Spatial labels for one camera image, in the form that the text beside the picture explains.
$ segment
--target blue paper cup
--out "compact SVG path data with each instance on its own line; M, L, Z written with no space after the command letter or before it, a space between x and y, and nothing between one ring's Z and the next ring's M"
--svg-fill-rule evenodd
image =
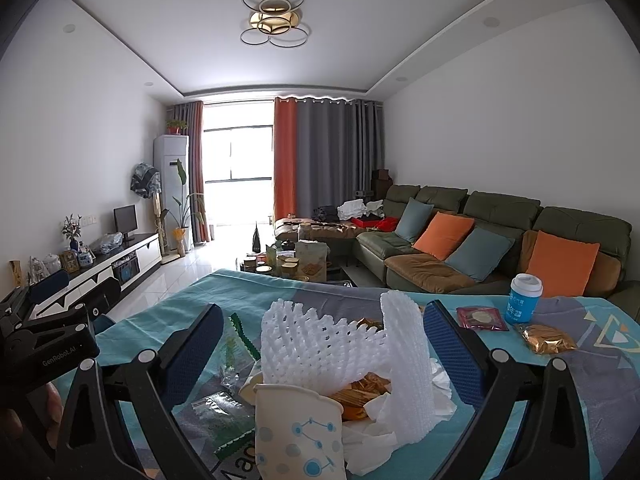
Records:
M542 281L533 274L518 274L511 280L511 293L504 320L509 324L529 322L540 296Z

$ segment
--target black screen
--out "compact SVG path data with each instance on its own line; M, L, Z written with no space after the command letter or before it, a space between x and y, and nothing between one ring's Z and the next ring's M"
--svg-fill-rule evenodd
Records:
M136 221L136 206L127 205L113 210L113 219L116 221L116 231L127 234L138 228Z

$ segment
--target sofa backrest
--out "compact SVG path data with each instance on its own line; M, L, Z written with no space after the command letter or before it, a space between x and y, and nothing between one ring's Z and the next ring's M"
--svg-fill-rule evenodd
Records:
M620 218L549 206L542 210L533 230L577 242L599 243L600 251L618 259L625 269L631 247L631 224ZM620 272L620 279L623 277L624 272Z
M393 184L386 192L385 201L382 204L385 216L400 218L404 208L409 203L409 199L415 198L419 191L420 186L398 186L398 184Z
M518 268L522 236L531 229L540 209L540 200L474 191L466 199L463 214L475 218L477 227L515 240L497 267L511 278Z
M425 204L433 204L434 209L459 213L468 189L457 187L424 186L415 199Z

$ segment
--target hand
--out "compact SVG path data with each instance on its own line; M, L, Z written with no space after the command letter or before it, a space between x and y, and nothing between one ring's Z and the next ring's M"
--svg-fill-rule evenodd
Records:
M52 423L47 430L47 441L53 449L56 449L60 421L62 420L62 399L52 383L47 383L45 387L47 389L47 412L52 419ZM24 428L14 410L0 410L0 429L4 430L9 437L18 439L22 435Z

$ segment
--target gray-blue pillow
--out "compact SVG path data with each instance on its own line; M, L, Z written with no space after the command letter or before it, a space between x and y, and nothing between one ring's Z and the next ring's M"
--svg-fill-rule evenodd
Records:
M423 204L410 198L396 226L395 233L406 241L414 243L424 231L432 209L433 204Z
M444 262L476 282L484 282L513 243L512 238L476 227Z

